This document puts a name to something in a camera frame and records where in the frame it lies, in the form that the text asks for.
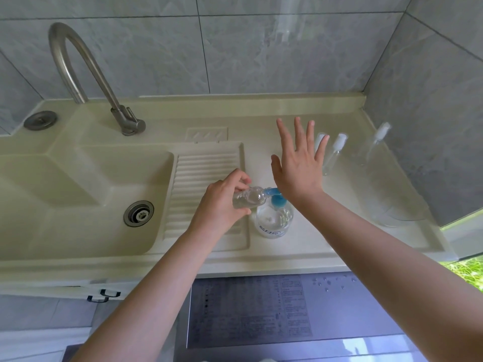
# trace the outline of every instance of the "drawer handle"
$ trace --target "drawer handle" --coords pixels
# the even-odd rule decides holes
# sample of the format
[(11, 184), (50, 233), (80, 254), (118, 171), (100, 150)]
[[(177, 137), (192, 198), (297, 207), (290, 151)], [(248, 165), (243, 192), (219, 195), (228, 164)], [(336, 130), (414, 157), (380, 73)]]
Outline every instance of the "drawer handle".
[(88, 302), (94, 302), (96, 304), (103, 304), (103, 303), (108, 302), (108, 301), (109, 301), (108, 297), (105, 297), (104, 300), (93, 300), (92, 296), (88, 296)]
[(107, 291), (106, 289), (103, 289), (103, 290), (100, 290), (99, 293), (101, 296), (112, 297), (112, 298), (119, 297), (121, 295), (121, 292), (116, 292), (116, 296), (109, 296), (109, 295), (106, 295), (106, 291)]

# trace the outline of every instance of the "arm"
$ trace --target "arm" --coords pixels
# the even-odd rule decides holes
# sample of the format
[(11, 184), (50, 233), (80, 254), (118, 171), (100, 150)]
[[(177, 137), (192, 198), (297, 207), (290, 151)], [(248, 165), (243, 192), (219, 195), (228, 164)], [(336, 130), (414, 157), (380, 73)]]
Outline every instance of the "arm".
[(235, 190), (250, 177), (237, 169), (210, 184), (188, 230), (79, 349), (72, 362), (154, 361), (195, 276), (220, 237), (245, 215), (233, 208)]
[(328, 137), (314, 154), (313, 121), (295, 120), (296, 146), (277, 120), (283, 155), (272, 156), (281, 193), (330, 246), (430, 361), (483, 359), (483, 294), (339, 204), (322, 190)]

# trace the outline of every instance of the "faucet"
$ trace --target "faucet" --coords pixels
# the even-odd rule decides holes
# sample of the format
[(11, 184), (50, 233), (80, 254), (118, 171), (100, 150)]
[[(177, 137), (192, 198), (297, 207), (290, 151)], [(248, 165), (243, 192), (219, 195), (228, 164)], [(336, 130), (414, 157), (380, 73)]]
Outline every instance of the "faucet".
[(74, 98), (77, 104), (87, 103), (89, 101), (86, 93), (82, 89), (79, 80), (70, 63), (69, 55), (65, 45), (65, 39), (71, 41), (74, 47), (82, 56), (82, 59), (89, 67), (92, 75), (99, 84), (102, 92), (111, 104), (111, 113), (114, 115), (117, 123), (121, 127), (121, 132), (125, 136), (130, 136), (136, 133), (142, 133), (146, 129), (146, 123), (137, 119), (129, 107), (120, 105), (111, 86), (106, 81), (99, 65), (97, 64), (91, 51), (76, 33), (74, 29), (64, 23), (53, 23), (49, 28), (49, 45), (52, 57), (56, 63), (57, 70), (60, 77), (64, 81), (65, 86)]

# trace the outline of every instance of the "left hand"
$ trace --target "left hand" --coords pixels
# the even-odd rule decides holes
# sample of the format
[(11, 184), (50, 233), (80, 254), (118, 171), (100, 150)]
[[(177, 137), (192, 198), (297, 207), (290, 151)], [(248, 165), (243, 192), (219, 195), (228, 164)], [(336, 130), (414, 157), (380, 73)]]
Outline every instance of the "left hand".
[(248, 189), (247, 184), (251, 182), (248, 174), (235, 169), (224, 180), (210, 184), (191, 219), (188, 231), (202, 231), (218, 241), (236, 221), (251, 213), (249, 208), (233, 207), (233, 194)]

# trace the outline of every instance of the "drain strainer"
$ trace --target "drain strainer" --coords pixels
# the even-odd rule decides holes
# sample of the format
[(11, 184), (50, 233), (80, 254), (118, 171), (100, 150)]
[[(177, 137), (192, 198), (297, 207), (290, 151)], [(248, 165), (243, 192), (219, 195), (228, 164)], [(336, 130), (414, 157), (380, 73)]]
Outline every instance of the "drain strainer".
[(124, 212), (124, 223), (130, 227), (138, 227), (147, 223), (153, 217), (154, 206), (148, 201), (137, 201)]

